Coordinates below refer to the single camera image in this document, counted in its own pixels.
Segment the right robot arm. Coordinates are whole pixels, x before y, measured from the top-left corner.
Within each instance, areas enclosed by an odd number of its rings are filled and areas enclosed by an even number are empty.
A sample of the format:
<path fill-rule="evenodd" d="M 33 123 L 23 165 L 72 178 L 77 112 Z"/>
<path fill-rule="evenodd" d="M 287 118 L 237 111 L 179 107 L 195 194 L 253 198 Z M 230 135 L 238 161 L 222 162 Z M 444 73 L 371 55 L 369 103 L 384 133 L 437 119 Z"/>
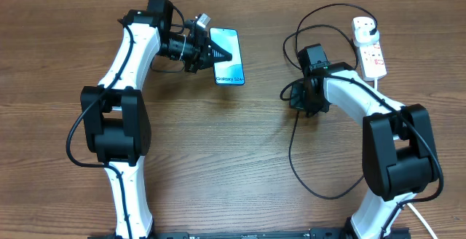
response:
<path fill-rule="evenodd" d="M 290 85 L 291 107 L 311 117 L 334 104 L 362 127 L 368 185 L 342 228 L 312 228 L 310 237 L 410 238 L 407 228 L 392 228 L 398 214 L 408 203 L 436 199 L 444 185 L 426 108 L 382 95 L 347 63 L 330 63 L 320 44 L 303 48 L 297 58 L 303 77 Z"/>

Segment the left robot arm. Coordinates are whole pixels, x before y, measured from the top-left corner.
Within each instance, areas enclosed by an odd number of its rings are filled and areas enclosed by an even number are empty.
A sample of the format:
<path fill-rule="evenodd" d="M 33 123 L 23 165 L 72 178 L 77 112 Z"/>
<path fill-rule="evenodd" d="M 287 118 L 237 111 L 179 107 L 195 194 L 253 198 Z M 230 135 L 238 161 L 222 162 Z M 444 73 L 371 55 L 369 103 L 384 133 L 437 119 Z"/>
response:
<path fill-rule="evenodd" d="M 145 10 L 130 10 L 120 23 L 123 37 L 107 74 L 80 95 L 88 149 L 95 168 L 110 181 L 116 210 L 111 238 L 154 238 L 154 217 L 146 199 L 144 160 L 151 145 L 151 125 L 142 88 L 157 56 L 180 61 L 195 73 L 214 69 L 219 85 L 243 85 L 240 40 L 236 30 L 209 28 L 200 14 L 183 20 L 174 32 L 177 8 L 169 0 L 149 0 Z"/>

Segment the Samsung Galaxy smartphone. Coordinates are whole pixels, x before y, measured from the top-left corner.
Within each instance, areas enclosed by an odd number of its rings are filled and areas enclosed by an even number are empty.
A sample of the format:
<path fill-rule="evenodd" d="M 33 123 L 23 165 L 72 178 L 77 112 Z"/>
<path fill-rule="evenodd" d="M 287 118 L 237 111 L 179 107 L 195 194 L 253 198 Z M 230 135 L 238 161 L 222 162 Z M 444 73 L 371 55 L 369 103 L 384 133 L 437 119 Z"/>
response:
<path fill-rule="evenodd" d="M 209 30 L 213 54 L 213 70 L 217 85 L 245 84 L 238 32 L 230 28 Z"/>

